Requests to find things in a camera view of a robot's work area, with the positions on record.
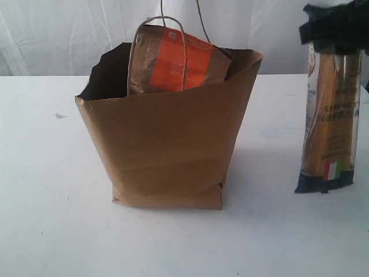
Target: plastic packaging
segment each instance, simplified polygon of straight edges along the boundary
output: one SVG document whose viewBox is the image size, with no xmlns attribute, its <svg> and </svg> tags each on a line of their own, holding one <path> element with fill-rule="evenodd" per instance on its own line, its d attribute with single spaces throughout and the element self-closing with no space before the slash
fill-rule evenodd
<svg viewBox="0 0 369 277">
<path fill-rule="evenodd" d="M 360 106 L 361 49 L 369 47 L 369 1 L 307 5 L 300 27 L 310 43 L 306 132 L 296 193 L 353 183 Z"/>
</svg>

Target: orange label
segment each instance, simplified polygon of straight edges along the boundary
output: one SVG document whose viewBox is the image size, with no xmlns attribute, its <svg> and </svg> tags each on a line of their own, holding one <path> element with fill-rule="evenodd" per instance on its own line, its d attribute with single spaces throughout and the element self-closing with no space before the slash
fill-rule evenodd
<svg viewBox="0 0 369 277">
<path fill-rule="evenodd" d="M 189 89 L 201 85 L 214 51 L 214 46 L 187 34 L 186 40 L 186 89 Z M 181 91 L 184 64 L 185 49 L 182 33 L 175 29 L 165 28 L 150 85 L 168 91 Z"/>
</svg>

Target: white backdrop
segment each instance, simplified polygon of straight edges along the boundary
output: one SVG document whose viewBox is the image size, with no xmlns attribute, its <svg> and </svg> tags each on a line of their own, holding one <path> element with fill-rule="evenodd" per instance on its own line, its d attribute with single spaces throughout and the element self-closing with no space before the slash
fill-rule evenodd
<svg viewBox="0 0 369 277">
<path fill-rule="evenodd" d="M 212 43 L 260 51 L 261 73 L 306 72 L 298 27 L 307 0 L 199 2 Z M 160 0 L 0 0 L 0 75 L 87 75 L 102 53 L 159 14 Z M 164 0 L 164 14 L 204 38 L 195 0 Z"/>
</svg>

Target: italian flag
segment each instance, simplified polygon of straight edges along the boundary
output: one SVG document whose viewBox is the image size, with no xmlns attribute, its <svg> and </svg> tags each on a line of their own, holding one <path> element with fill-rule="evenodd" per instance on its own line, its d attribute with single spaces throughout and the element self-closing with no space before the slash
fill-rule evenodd
<svg viewBox="0 0 369 277">
<path fill-rule="evenodd" d="M 341 175 L 341 170 L 343 166 L 343 160 L 339 160 L 335 163 L 327 162 L 324 167 L 324 181 L 330 181 L 338 179 Z"/>
</svg>

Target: paper bag handle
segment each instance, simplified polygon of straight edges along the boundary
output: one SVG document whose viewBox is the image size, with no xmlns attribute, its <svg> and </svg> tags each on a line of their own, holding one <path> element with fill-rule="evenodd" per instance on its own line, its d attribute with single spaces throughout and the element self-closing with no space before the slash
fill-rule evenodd
<svg viewBox="0 0 369 277">
<path fill-rule="evenodd" d="M 185 32 L 183 30 L 183 26 L 182 24 L 175 18 L 170 17 L 170 16 L 155 16 L 155 17 L 151 17 L 147 20 L 145 20 L 143 23 L 141 23 L 140 26 L 138 26 L 136 33 L 134 35 L 134 39 L 132 42 L 132 46 L 131 46 L 131 53 L 130 53 L 130 58 L 129 58 L 129 65 L 128 65 L 128 76 L 127 76 L 127 95 L 130 95 L 130 84 L 131 84 L 131 71 L 132 71 L 132 61 L 133 61 L 133 55 L 134 55 L 134 49 L 136 47 L 136 42 L 137 42 L 137 36 L 138 36 L 138 30 L 140 30 L 140 28 L 142 28 L 144 25 L 146 25 L 147 23 L 155 20 L 155 19 L 170 19 L 174 22 L 176 22 L 179 25 L 180 28 L 180 32 L 182 33 L 182 39 L 183 39 L 183 46 L 184 46 L 184 65 L 183 65 L 183 76 L 182 76 L 182 90 L 184 91 L 186 89 L 186 75 L 187 75 L 187 41 L 186 41 L 186 36 L 185 36 Z"/>
<path fill-rule="evenodd" d="M 198 16 L 200 17 L 202 30 L 204 31 L 204 34 L 206 36 L 206 40 L 208 41 L 208 43 L 211 44 L 208 33 L 206 33 L 204 22 L 202 20 L 202 14 L 201 14 L 200 4 L 199 4 L 198 0 L 196 0 L 196 5 L 197 5 Z M 161 16 L 164 16 L 164 13 L 163 13 L 163 0 L 160 0 L 160 11 L 161 11 Z M 166 27 L 165 19 L 164 18 L 162 18 L 162 19 L 163 19 L 163 26 Z"/>
</svg>

